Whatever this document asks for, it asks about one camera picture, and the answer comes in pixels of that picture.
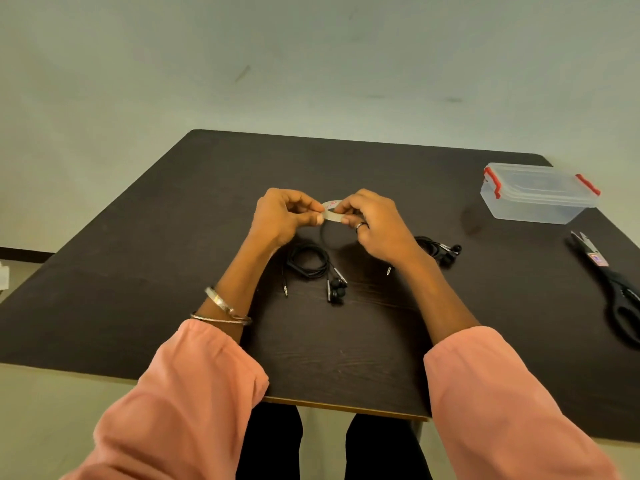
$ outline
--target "wooden tabletop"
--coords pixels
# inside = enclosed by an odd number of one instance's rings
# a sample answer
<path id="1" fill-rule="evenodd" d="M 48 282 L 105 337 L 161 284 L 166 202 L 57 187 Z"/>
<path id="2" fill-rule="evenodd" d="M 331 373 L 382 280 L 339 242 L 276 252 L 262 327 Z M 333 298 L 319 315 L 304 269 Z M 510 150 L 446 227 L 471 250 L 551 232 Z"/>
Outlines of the wooden tabletop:
<path id="1" fill-rule="evenodd" d="M 566 240 L 586 233 L 636 284 L 640 250 L 596 209 L 567 226 L 494 219 L 480 197 L 489 162 L 548 164 L 524 153 L 194 130 L 0 306 L 0 362 L 136 379 L 222 275 L 268 187 L 320 201 L 366 187 L 393 198 L 414 234 L 462 245 L 447 280 L 572 421 L 592 436 L 640 441 L 640 351 L 611 329 L 605 289 Z M 288 272 L 285 298 L 286 250 L 271 259 L 242 341 L 269 375 L 268 397 L 427 417 L 431 344 L 405 284 L 345 226 L 300 239 L 322 244 L 349 288 L 343 305 L 330 305 L 326 282 Z"/>

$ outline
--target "hand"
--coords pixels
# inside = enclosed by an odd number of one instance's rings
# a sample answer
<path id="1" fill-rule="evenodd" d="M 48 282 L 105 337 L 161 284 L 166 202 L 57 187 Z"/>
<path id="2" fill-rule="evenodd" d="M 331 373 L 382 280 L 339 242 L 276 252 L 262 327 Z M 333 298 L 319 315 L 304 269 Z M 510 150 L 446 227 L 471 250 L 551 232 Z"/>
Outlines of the hand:
<path id="1" fill-rule="evenodd" d="M 269 189 L 258 199 L 249 236 L 276 250 L 293 239 L 301 226 L 323 223 L 323 205 L 297 190 Z"/>
<path id="2" fill-rule="evenodd" d="M 361 189 L 341 201 L 333 211 L 345 214 L 342 223 L 351 227 L 366 221 L 366 226 L 358 228 L 358 241 L 373 257 L 397 267 L 421 252 L 395 202 L 389 198 Z M 364 219 L 354 211 L 359 211 Z"/>

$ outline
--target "tape roll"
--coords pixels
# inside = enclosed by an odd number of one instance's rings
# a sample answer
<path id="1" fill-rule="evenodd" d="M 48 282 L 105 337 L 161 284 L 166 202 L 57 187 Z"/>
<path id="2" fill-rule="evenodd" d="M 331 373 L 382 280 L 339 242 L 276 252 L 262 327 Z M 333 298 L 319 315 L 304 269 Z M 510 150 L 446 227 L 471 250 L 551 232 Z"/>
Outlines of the tape roll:
<path id="1" fill-rule="evenodd" d="M 342 200 L 330 200 L 329 202 L 324 202 L 322 217 L 327 221 L 340 222 L 342 220 L 342 214 L 336 214 L 332 212 L 331 209 L 335 209 L 341 201 Z"/>

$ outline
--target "floor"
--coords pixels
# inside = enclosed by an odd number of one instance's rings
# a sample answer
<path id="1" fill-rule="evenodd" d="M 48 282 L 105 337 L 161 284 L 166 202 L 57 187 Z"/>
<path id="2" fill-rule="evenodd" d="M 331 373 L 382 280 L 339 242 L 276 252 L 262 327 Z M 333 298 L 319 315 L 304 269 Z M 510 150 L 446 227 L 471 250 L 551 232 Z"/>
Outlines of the floor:
<path id="1" fill-rule="evenodd" d="M 3 263 L 11 268 L 11 289 L 0 302 L 39 267 Z M 0 480 L 57 479 L 73 469 L 91 451 L 92 430 L 102 412 L 132 386 L 130 381 L 0 364 Z M 353 414 L 299 410 L 302 480 L 343 478 L 344 436 Z M 640 478 L 640 445 L 597 442 L 626 478 Z M 420 445 L 435 480 L 456 478 L 433 422 L 423 424 Z"/>

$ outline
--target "scissors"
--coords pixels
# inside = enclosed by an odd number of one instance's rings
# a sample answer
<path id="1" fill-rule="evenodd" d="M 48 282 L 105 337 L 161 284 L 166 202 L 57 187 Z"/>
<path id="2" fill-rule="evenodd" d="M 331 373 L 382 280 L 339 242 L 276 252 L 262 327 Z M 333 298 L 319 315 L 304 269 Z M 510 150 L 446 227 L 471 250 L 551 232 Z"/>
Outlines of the scissors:
<path id="1" fill-rule="evenodd" d="M 607 260 L 585 234 L 571 231 L 571 237 L 609 282 L 612 290 L 609 311 L 615 324 L 626 338 L 640 346 L 640 291 L 622 274 L 611 270 Z"/>

